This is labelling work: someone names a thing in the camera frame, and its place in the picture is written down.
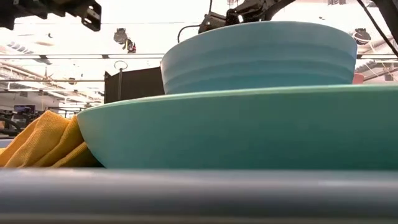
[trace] teal bowl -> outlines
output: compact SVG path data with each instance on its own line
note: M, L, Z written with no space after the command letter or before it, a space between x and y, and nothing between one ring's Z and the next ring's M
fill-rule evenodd
M107 168L398 170L398 86L214 91L78 114Z
M356 51L355 40L333 27L251 22L187 39L160 67L166 94L351 84Z

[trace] yellow cloth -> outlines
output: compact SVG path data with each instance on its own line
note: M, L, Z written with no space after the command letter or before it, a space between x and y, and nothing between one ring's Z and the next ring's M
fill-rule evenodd
M51 111L30 123L0 153L0 167L99 166L81 136L77 117L66 119Z

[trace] cable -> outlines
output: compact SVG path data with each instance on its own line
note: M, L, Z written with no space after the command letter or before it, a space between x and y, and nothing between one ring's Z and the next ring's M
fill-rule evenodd
M398 57L398 51L397 49L393 46L391 41L386 37L386 35L383 33L383 31L380 29L379 25L377 22L374 20L373 16L371 13L368 11L367 7L365 4L362 2L362 0L357 0L359 5L363 8L365 11L366 15L368 15L369 19L371 20L372 24L374 25L374 28L379 32L380 36L383 38L383 40L386 42L386 44L391 48L392 52Z
M213 0L210 0L209 13L211 13L212 6L213 6ZM178 43L180 42L180 36L181 36L181 33L182 33L183 30L185 30L186 28L200 27L200 25L201 24L199 24L199 25L190 25L190 26L185 26L185 27L181 28L180 31L178 32L178 35L177 35L177 42Z

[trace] ceiling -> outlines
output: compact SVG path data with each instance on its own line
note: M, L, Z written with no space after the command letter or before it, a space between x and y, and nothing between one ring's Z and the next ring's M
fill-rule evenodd
M35 54L64 55L57 57L65 59L50 59L51 65L27 59L14 59L7 62L32 73L50 75L54 79L70 77L77 80L103 79L104 71L110 74L118 71L114 63L120 58L103 60L99 59L100 55L126 53L121 45L113 40L113 34L117 28L126 28L128 36L137 45L136 55L122 56L134 57L122 59L128 64L128 70L157 67L162 56L158 54L166 53L177 43L177 33L181 27L199 24L208 10L208 2L199 0L97 1L103 8L101 31L90 31L81 24L79 18L72 16L65 18L50 16L45 21L36 17L25 17L16 21L14 31L0 29L0 52L21 54L10 47L13 44L19 44ZM316 22L345 32L352 32L355 28L366 28L373 40L368 45L360 46L359 52L363 54L391 53L385 45L373 47L383 42L363 10L355 4L356 1L349 0L347 1L349 4L343 6L328 6L325 2L326 0L297 1L275 15L274 20ZM227 0L213 0L213 11L225 14L228 8ZM390 32L378 10L376 8L369 8L369 10L382 30L389 35ZM196 34L197 29L186 29L182 32L181 40ZM85 57L94 59L67 59L77 57L76 54L90 54ZM357 67L369 62L369 60L358 60ZM385 70L384 67L375 67L372 70L366 70L363 74L374 75L383 70ZM385 83L383 77L374 78L370 82ZM98 97L95 91L103 91L103 83L79 83L77 87L85 94L91 91L92 93L87 93L87 95L95 97Z

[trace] yellow towel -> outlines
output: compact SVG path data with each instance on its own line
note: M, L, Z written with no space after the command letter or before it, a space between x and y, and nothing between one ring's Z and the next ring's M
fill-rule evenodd
M81 136L77 117L51 111L30 123L2 152L0 167L100 166Z

